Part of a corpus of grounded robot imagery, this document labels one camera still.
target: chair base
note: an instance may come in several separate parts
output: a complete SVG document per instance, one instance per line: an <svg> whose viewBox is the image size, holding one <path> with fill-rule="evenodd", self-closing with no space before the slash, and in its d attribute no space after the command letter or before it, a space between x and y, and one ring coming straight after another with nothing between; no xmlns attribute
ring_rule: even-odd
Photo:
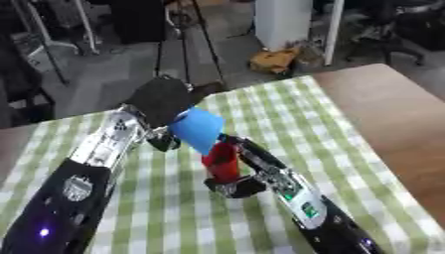
<svg viewBox="0 0 445 254"><path fill-rule="evenodd" d="M377 48L383 54L384 61L388 65L392 65L392 53L402 53L415 58L417 65L424 65L425 56L416 50L405 47L402 43L391 41L380 41L368 38L362 38L354 45L353 49L345 56L345 60L351 62L353 57L359 54L365 48Z"/></svg>

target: plastic cup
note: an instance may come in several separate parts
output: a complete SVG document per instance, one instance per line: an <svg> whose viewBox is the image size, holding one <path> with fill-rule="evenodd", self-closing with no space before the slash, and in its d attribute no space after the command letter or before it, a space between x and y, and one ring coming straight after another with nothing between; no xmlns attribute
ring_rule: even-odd
<svg viewBox="0 0 445 254"><path fill-rule="evenodd" d="M219 142L207 156L202 156L202 163L221 184L233 183L239 179L239 168L234 145Z"/></svg>
<svg viewBox="0 0 445 254"><path fill-rule="evenodd" d="M224 120L200 108L191 108L180 119L169 126L181 140L202 155L207 155L218 139Z"/></svg>

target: robotic arm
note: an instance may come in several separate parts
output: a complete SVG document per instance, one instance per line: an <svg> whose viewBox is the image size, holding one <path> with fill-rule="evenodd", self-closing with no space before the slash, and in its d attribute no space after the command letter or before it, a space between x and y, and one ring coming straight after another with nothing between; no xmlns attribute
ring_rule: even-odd
<svg viewBox="0 0 445 254"><path fill-rule="evenodd" d="M168 76L148 82L55 169L10 226L0 253L83 253L122 173L147 140L161 151L180 140L167 126L210 92Z"/></svg>
<svg viewBox="0 0 445 254"><path fill-rule="evenodd" d="M225 185L208 179L205 184L212 191L228 198L239 198L271 189L317 253L383 253L366 232L302 175L248 139L221 134L220 140L236 145L239 158L253 168L256 175Z"/></svg>

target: purple light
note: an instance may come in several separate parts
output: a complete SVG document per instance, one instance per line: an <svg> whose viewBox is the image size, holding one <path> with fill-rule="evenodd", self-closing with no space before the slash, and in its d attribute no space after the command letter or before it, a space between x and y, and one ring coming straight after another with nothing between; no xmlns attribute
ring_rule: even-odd
<svg viewBox="0 0 445 254"><path fill-rule="evenodd" d="M43 228L40 230L40 236L45 237L50 234L50 230L48 228Z"/></svg>
<svg viewBox="0 0 445 254"><path fill-rule="evenodd" d="M365 239L365 244L366 244L367 246L371 246L371 245L372 245L372 241L366 238L366 239Z"/></svg>

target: red cup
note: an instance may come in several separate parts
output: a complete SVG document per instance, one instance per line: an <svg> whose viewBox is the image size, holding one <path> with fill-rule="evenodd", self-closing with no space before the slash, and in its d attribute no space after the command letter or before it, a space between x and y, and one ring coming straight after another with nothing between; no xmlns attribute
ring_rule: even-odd
<svg viewBox="0 0 445 254"><path fill-rule="evenodd" d="M233 183L239 179L239 168L234 145L219 142L215 144L201 162L221 184Z"/></svg>

